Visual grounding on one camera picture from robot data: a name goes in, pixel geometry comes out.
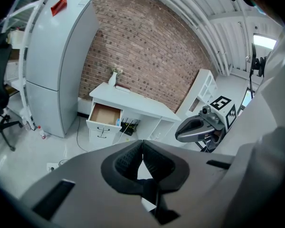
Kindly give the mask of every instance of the book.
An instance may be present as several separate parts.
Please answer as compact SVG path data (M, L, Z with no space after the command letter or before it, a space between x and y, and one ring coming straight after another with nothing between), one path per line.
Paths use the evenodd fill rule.
M122 90L122 91L125 91L125 92L130 92L130 88L127 87L127 86L123 86L123 85L120 85L120 84L116 84L115 86L116 89L119 89L119 90Z

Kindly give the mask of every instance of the brick wall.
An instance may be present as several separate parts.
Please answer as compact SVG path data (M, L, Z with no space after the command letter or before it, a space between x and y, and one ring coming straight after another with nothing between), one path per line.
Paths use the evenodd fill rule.
M157 0L94 0L100 29L89 49L79 96L121 65L118 83L176 111L200 68L217 72L192 30Z

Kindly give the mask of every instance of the closed drawer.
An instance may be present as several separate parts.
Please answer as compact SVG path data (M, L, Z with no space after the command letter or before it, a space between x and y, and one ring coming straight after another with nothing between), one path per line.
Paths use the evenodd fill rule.
M98 132L90 129L89 140L93 144L93 148L104 148L112 145L115 135L115 133Z
M93 103L92 111L86 124L89 129L97 132L106 132L116 134L121 130L121 118L123 111L107 105Z

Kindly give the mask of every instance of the vase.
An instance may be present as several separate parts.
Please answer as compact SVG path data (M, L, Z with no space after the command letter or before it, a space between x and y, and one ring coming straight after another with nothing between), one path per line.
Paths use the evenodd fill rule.
M116 75L117 75L117 73L113 72L113 75L110 77L110 79L109 79L109 85L110 86L114 86L116 84Z

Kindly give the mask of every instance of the white refrigerator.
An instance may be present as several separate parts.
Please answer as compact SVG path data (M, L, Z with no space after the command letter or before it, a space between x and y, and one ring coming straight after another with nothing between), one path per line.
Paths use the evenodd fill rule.
M65 137L77 115L80 78L99 23L92 0L67 0L52 16L58 1L46 2L32 31L26 87L36 126Z

